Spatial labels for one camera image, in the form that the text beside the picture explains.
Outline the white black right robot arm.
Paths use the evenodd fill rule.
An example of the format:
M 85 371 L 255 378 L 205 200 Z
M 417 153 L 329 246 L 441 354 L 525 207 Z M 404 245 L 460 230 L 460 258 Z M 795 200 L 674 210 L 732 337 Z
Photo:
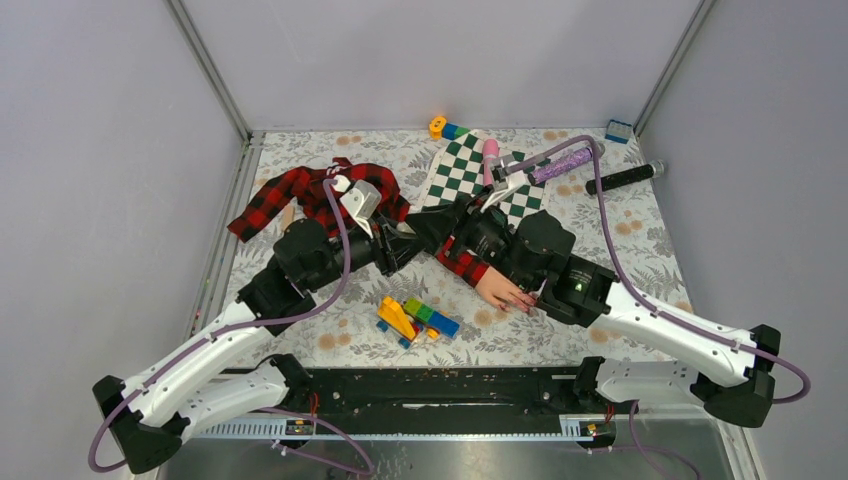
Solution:
M 479 198 L 426 207 L 406 223 L 424 250 L 456 257 L 474 253 L 515 285 L 538 292 L 537 306 L 566 325 L 609 332 L 660 350 L 664 362 L 582 361 L 575 402 L 597 412 L 609 402 L 692 404 L 727 423 L 762 426 L 774 403 L 773 363 L 779 332 L 767 325 L 748 331 L 705 320 L 664 304 L 619 274 L 573 254 L 573 233 L 546 211 L 509 224 Z

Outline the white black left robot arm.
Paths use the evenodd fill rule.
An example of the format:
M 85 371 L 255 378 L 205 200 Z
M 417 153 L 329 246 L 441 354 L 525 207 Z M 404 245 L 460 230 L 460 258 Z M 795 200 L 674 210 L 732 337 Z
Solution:
M 127 379 L 107 375 L 93 386 L 104 417 L 95 438 L 110 434 L 124 456 L 118 464 L 142 474 L 208 427 L 277 404 L 301 409 L 311 387 L 295 360 L 208 384 L 231 361 L 333 304 L 317 304 L 317 290 L 335 284 L 338 297 L 354 271 L 375 264 L 393 274 L 422 249 L 414 229 L 391 219 L 369 219 L 334 236 L 314 219 L 294 222 L 267 266 L 200 332 L 142 372 Z

